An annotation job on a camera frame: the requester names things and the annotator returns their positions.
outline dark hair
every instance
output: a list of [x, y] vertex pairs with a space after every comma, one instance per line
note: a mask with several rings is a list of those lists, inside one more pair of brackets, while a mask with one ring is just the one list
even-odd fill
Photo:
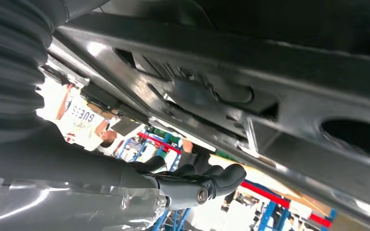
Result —
[[103, 148], [108, 148], [113, 144], [114, 141], [103, 141], [100, 146]]

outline hole in chassis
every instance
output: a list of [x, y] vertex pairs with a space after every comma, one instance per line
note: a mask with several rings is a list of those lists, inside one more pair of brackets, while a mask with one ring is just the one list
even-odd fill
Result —
[[370, 154], [370, 124], [361, 121], [336, 119], [321, 124], [324, 132], [333, 138], [361, 148]]

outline workshop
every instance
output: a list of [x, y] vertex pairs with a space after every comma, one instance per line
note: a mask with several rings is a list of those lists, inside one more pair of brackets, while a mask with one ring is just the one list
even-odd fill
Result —
[[0, 231], [370, 231], [370, 1], [0, 0]]

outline green object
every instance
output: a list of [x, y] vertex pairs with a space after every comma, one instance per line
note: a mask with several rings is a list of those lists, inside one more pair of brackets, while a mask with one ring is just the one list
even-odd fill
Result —
[[224, 151], [218, 150], [218, 149], [216, 149], [215, 155], [220, 156], [222, 158], [225, 158], [227, 160], [238, 162], [237, 160], [235, 160], [234, 158], [232, 158], [229, 154], [225, 153]]
[[165, 158], [167, 157], [167, 154], [168, 154], [168, 153], [166, 153], [166, 152], [162, 151], [160, 156], [162, 156], [162, 158], [164, 158], [164, 159], [165, 159]]
[[[159, 130], [158, 128], [153, 128], [152, 130], [151, 130], [151, 133], [154, 133], [154, 134], [156, 134], [157, 136], [160, 136], [160, 137], [162, 137], [162, 138], [164, 138], [166, 135], [167, 135], [167, 132], [165, 132], [165, 131], [163, 131], [163, 130]], [[171, 136], [170, 138], [169, 138], [169, 142], [171, 142], [171, 143], [176, 143], [176, 144], [178, 144], [178, 141], [180, 140], [180, 138], [179, 137], [176, 137], [176, 136]]]

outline shiny metal surface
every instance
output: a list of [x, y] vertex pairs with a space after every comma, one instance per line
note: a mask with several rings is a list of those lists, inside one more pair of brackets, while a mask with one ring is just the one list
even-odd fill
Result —
[[142, 230], [165, 210], [156, 189], [0, 179], [0, 231]]
[[[179, 98], [174, 99], [187, 111], [221, 124], [222, 127], [234, 132], [234, 134], [238, 134], [242, 138], [245, 136], [243, 130], [236, 128], [235, 122], [226, 120], [223, 115], [236, 115], [238, 122], [242, 118], [250, 116], [254, 118], [252, 125], [256, 134], [256, 148], [259, 150], [260, 155], [274, 163], [274, 165], [270, 166], [268, 163], [259, 160], [257, 156], [255, 157], [239, 150], [240, 146], [245, 148], [249, 146], [247, 140], [241, 140], [240, 137], [225, 134], [215, 126], [197, 120], [190, 113], [168, 107], [166, 102], [162, 101], [161, 97], [158, 96], [158, 93], [161, 95], [164, 95], [165, 91], [175, 93], [179, 90], [176, 87], [180, 86], [180, 84], [162, 82], [128, 67], [114, 54], [112, 46], [119, 45], [121, 48], [138, 47], [148, 52], [150, 50], [162, 52], [162, 50], [158, 50], [156, 47], [147, 47], [146, 44], [140, 42], [127, 41], [123, 38], [96, 37], [94, 33], [80, 31], [76, 27], [77, 25], [74, 25], [74, 27], [66, 26], [60, 28], [59, 31], [63, 36], [66, 36], [66, 41], [76, 43], [79, 48], [86, 52], [89, 50], [91, 43], [101, 44], [101, 46], [97, 46], [101, 47], [100, 51], [95, 51], [92, 59], [86, 59], [85, 61], [88, 66], [97, 69], [96, 71], [99, 72], [101, 70], [103, 73], [106, 73], [105, 79], [112, 82], [116, 88], [109, 91], [110, 93], [115, 94], [117, 97], [119, 96], [119, 91], [126, 93], [125, 97], [135, 99], [136, 105], [143, 111], [147, 111], [148, 115], [195, 135], [199, 139], [232, 154], [242, 163], [252, 165], [270, 176], [297, 188], [299, 191], [337, 208], [338, 211], [349, 214], [370, 227], [370, 156], [357, 154], [357, 151], [346, 150], [340, 146], [331, 145], [330, 142], [323, 140], [323, 138], [319, 139], [319, 133], [312, 130], [316, 129], [311, 124], [313, 121], [307, 119], [299, 121], [300, 117], [298, 116], [307, 107], [314, 109], [311, 111], [314, 113], [311, 117], [312, 119], [318, 117], [318, 114], [326, 112], [328, 112], [328, 115], [340, 115], [350, 108], [359, 110], [360, 114], [358, 116], [365, 117], [367, 114], [364, 113], [365, 111], [362, 112], [362, 106], [357, 103], [345, 104], [338, 102], [341, 107], [338, 107], [336, 111], [329, 111], [327, 107], [318, 106], [324, 105], [324, 103], [336, 103], [335, 99], [327, 96], [328, 92], [324, 91], [324, 89], [316, 89], [319, 90], [319, 94], [323, 95], [321, 97], [322, 100], [320, 100], [320, 98], [306, 92], [306, 90], [313, 87], [311, 85], [298, 86], [296, 82], [286, 80], [287, 82], [284, 82], [284, 84], [287, 84], [288, 87], [282, 88], [281, 84], [275, 81], [264, 81], [265, 78], [271, 76], [263, 73], [262, 75], [265, 76], [260, 78], [236, 75], [235, 81], [242, 81], [260, 88], [282, 89], [286, 94], [284, 95], [284, 104], [282, 106], [290, 107], [285, 111], [288, 114], [288, 121], [281, 118], [276, 123], [231, 106], [215, 104], [211, 105], [213, 108], [209, 109], [207, 107], [197, 107], [195, 104], [190, 105], [189, 102], [180, 102]], [[172, 52], [170, 56], [174, 60], [177, 58], [178, 61], [180, 55]], [[157, 94], [150, 89], [149, 84], [159, 87]], [[347, 97], [347, 95], [338, 96], [342, 97], [342, 99]], [[314, 97], [314, 102], [319, 102], [319, 104], [308, 105], [308, 101], [305, 101], [304, 97], [307, 97], [306, 99]], [[321, 145], [315, 144], [315, 139], [321, 140]]]

